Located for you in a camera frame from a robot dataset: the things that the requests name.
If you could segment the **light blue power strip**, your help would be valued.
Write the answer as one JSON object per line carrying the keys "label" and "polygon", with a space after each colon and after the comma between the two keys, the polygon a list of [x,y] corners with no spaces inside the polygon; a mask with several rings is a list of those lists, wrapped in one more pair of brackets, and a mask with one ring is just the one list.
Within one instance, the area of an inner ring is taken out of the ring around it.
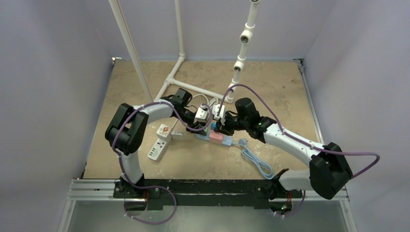
{"label": "light blue power strip", "polygon": [[200,140],[204,140],[213,144],[231,146],[233,144],[232,136],[227,136],[222,133],[214,131],[208,132],[207,135],[196,134],[195,137]]}

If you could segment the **pink cube adapter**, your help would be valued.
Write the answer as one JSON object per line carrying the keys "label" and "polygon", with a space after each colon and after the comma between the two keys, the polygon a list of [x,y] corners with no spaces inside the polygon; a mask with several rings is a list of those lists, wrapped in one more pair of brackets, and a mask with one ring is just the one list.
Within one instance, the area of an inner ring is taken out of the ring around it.
{"label": "pink cube adapter", "polygon": [[222,144],[224,135],[218,132],[211,131],[209,134],[209,141],[215,144]]}

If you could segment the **white USB power strip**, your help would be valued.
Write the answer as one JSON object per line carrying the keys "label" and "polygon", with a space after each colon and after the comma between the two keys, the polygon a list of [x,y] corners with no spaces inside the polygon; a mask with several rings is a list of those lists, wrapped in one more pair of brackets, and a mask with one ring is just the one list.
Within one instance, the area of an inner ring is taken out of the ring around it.
{"label": "white USB power strip", "polygon": [[168,141],[157,139],[152,148],[150,149],[147,157],[155,162],[159,162],[165,153],[167,147],[169,145]]}

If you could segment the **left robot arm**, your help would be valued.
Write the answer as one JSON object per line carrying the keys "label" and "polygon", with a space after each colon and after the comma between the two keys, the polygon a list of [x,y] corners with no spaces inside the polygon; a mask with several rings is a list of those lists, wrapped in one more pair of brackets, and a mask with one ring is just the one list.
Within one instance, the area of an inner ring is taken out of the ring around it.
{"label": "left robot arm", "polygon": [[144,184],[140,182],[143,173],[138,158],[138,148],[141,146],[148,124],[157,120],[175,117],[187,131],[205,134],[212,117],[206,116],[205,122],[195,118],[196,114],[188,109],[192,95],[179,88],[176,94],[168,95],[157,101],[140,106],[121,104],[105,131],[105,139],[116,153],[121,177],[127,184],[125,191],[133,198],[144,193]]}

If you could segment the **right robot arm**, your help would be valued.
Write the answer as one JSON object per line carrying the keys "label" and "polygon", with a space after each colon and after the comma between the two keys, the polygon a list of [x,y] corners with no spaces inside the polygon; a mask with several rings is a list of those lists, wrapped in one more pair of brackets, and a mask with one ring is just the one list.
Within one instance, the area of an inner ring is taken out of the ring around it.
{"label": "right robot arm", "polygon": [[352,179],[347,160],[336,155],[341,152],[337,144],[323,145],[280,127],[276,120],[260,116],[250,98],[237,100],[235,107],[236,112],[226,111],[221,104],[212,107],[216,132],[233,135],[246,131],[251,138],[278,147],[307,166],[305,170],[283,169],[272,177],[272,199],[292,190],[313,190],[330,200]]}

